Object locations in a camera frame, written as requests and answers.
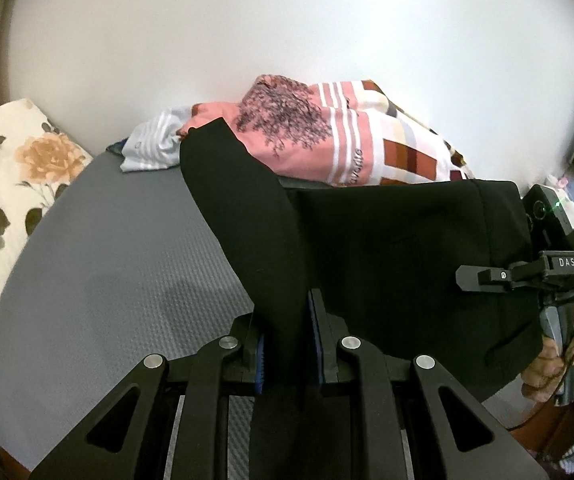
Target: floral pillow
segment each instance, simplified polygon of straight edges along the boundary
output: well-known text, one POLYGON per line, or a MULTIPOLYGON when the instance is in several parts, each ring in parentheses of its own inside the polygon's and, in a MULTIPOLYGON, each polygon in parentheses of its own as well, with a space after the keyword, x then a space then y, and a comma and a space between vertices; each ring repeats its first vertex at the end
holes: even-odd
POLYGON ((31 101, 0 107, 0 293, 28 236, 90 161, 31 101))

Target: orange flower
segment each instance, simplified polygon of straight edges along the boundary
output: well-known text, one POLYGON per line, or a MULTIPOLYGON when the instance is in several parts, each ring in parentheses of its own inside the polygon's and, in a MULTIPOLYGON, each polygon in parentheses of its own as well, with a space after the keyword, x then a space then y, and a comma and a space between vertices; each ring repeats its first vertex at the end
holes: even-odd
POLYGON ((67 136, 46 133, 29 137, 16 150, 20 177, 34 184, 68 184, 84 168, 82 150, 67 136))

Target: gray mat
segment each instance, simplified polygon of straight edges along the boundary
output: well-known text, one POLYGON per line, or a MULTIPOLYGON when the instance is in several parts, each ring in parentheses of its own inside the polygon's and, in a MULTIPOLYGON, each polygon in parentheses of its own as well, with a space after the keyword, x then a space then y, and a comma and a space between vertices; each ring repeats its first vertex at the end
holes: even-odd
MULTIPOLYGON (((99 155, 45 215, 0 298, 0 444, 29 469, 145 355, 192 354, 253 309, 179 169, 99 155)), ((248 476, 251 400, 230 409, 248 476)))

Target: pink fabric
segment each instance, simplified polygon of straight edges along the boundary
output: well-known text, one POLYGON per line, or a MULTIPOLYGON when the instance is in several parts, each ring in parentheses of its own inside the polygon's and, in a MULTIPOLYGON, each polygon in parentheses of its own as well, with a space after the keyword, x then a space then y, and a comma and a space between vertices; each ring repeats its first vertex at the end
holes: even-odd
POLYGON ((222 117, 274 173, 333 186, 464 178, 448 145, 399 111, 371 82, 307 86, 262 75, 240 103, 195 105, 178 133, 222 117))

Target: striped cloth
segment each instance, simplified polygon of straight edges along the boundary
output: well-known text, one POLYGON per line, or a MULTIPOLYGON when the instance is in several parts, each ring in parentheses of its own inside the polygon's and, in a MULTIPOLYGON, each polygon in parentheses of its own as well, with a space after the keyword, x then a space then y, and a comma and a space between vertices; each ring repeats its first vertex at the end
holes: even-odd
POLYGON ((123 171, 177 164, 189 128, 224 118, 247 151, 274 173, 332 186, 460 180, 462 156, 396 107, 372 81, 307 86, 262 75, 240 103, 166 110, 138 126, 122 150, 123 171))

